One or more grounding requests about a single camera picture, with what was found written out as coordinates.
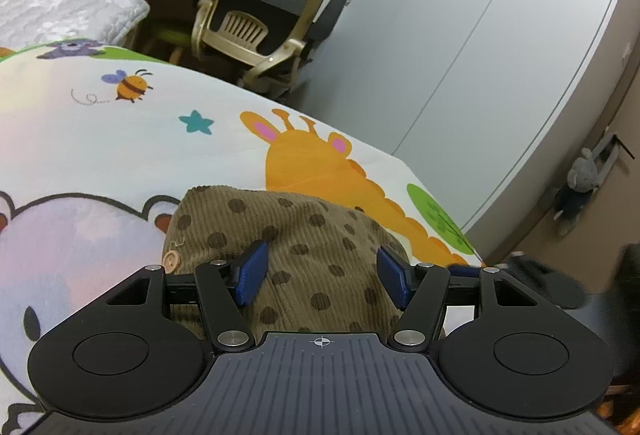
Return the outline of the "grey hanging plush toy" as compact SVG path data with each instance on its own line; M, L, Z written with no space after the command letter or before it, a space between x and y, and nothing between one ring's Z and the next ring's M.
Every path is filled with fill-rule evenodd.
M555 197L553 221L559 237L565 237L576 227L582 211L612 172L620 152L634 159L615 132L606 132L592 149L582 148Z

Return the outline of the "beige mesh office chair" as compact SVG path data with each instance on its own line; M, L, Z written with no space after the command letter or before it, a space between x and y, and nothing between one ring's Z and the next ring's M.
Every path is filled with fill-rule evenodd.
M195 58L227 58L238 86L270 99L289 92L332 34L348 0L193 0Z

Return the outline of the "cartoon animal play mat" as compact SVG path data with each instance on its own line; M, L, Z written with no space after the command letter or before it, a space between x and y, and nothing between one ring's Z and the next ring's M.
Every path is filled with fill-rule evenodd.
M413 262L480 256L398 158L216 78L93 40L1 54L1 429L42 409L42 334L162 257L196 186L308 194L368 215Z

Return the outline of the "brown polka dot garment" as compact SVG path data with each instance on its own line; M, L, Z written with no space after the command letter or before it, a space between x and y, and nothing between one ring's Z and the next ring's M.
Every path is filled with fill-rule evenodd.
M242 315L254 337L267 331L392 333L401 312L375 270L379 247L406 252L360 210L313 196L200 186L169 223L163 266L175 275L232 262L255 241L268 247L268 273Z

